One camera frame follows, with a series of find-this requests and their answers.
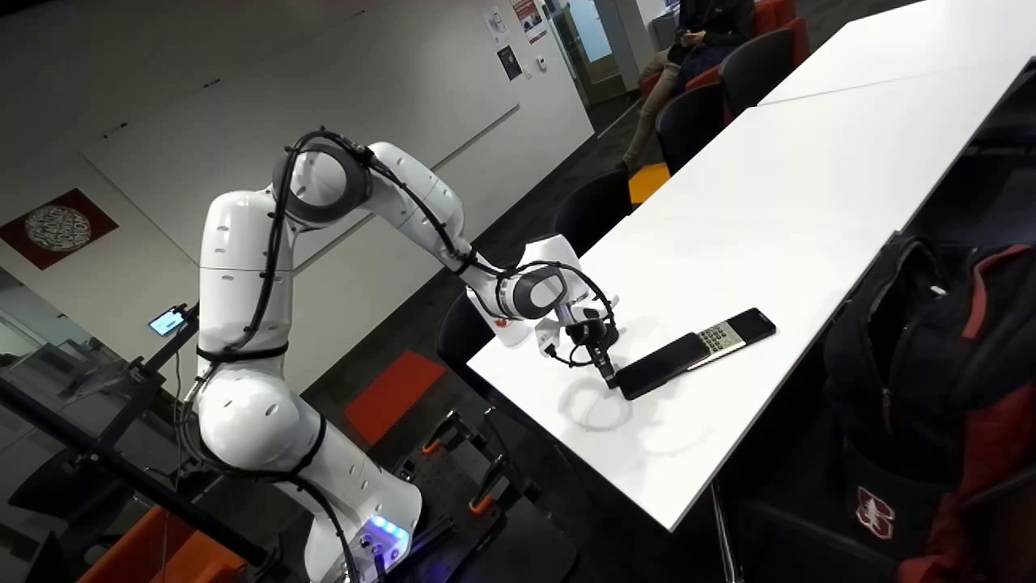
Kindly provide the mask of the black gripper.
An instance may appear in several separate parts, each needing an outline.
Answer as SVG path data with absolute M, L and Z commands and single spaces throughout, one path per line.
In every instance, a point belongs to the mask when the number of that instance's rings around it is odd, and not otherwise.
M 567 326 L 567 337 L 583 346 L 593 359 L 604 359 L 605 351 L 611 346 L 614 340 L 614 323 L 597 312 L 597 308 L 585 308 L 576 313 L 576 320 Z M 604 380 L 608 387 L 619 384 L 619 369 L 611 366 L 611 359 L 604 359 Z

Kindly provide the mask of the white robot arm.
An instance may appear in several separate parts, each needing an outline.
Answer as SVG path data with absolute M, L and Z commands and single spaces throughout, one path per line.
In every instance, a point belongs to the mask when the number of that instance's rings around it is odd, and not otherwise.
M 433 257 L 465 302 L 515 346 L 529 331 L 573 340 L 580 366 L 611 377 L 611 297 L 564 236 L 536 241 L 501 268 L 463 236 L 453 187 L 391 141 L 355 147 L 312 128 L 277 178 L 224 192 L 200 234 L 196 417 L 200 450 L 228 472 L 278 486 L 312 511 L 312 583 L 383 583 L 414 554 L 423 492 L 380 466 L 284 381 L 295 236 L 369 210 Z

